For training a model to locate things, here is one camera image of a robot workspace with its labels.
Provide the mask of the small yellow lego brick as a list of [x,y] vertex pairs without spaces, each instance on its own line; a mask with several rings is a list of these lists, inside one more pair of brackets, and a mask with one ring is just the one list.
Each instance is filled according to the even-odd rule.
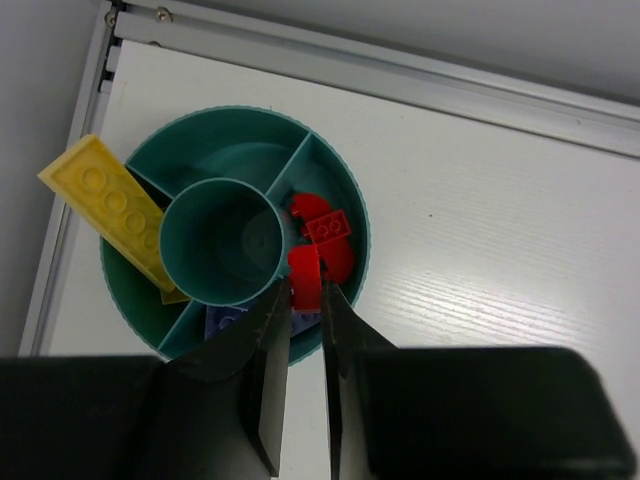
[[191,298],[188,295],[183,293],[178,288],[174,288],[170,292],[161,290],[160,295],[161,295],[161,302],[163,305],[178,304],[183,302],[189,302],[191,300]]

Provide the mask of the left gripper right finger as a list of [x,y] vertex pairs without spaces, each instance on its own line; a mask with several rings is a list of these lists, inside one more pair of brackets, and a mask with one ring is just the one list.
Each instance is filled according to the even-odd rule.
[[596,370],[558,346],[405,348],[322,292],[334,479],[630,479]]

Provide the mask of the red lego brick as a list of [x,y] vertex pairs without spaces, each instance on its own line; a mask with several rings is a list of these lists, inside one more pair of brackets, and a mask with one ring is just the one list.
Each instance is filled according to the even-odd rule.
[[[327,200],[313,193],[294,194],[290,206],[292,216],[299,222],[300,233],[310,242],[311,240],[302,233],[305,223],[335,210],[340,209],[333,209]],[[344,283],[349,278],[355,265],[355,256],[348,240],[349,236],[324,245],[316,245],[311,242],[316,246],[319,258],[324,264],[324,276],[338,284]]]

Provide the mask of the long yellow lego brick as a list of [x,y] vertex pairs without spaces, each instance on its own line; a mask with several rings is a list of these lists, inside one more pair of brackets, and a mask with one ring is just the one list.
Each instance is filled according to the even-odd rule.
[[162,210],[97,135],[83,136],[38,178],[156,287],[175,289],[159,252]]

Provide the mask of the small red lego piece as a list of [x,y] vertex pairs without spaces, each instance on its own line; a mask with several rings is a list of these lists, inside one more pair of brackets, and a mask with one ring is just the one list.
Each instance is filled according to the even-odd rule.
[[349,236],[352,231],[342,209],[332,211],[305,223],[303,235],[316,245],[324,245]]
[[321,309],[322,277],[320,258],[315,245],[299,245],[288,253],[291,305],[299,312]]

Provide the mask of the purple lego brick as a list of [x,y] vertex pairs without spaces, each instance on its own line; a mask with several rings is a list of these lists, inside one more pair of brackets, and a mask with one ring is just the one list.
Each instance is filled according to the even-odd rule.
[[[219,334],[225,328],[229,327],[246,311],[248,311],[254,303],[255,301],[252,300],[250,302],[237,306],[207,306],[205,311],[204,339],[209,340],[210,338]],[[305,332],[306,330],[318,324],[320,320],[320,312],[301,313],[299,311],[292,310],[291,336],[295,337]]]

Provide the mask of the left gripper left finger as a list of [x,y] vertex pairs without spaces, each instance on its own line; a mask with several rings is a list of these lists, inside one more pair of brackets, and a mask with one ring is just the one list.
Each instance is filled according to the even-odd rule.
[[5,479],[271,479],[278,475],[290,286],[165,362],[156,356],[5,359]]

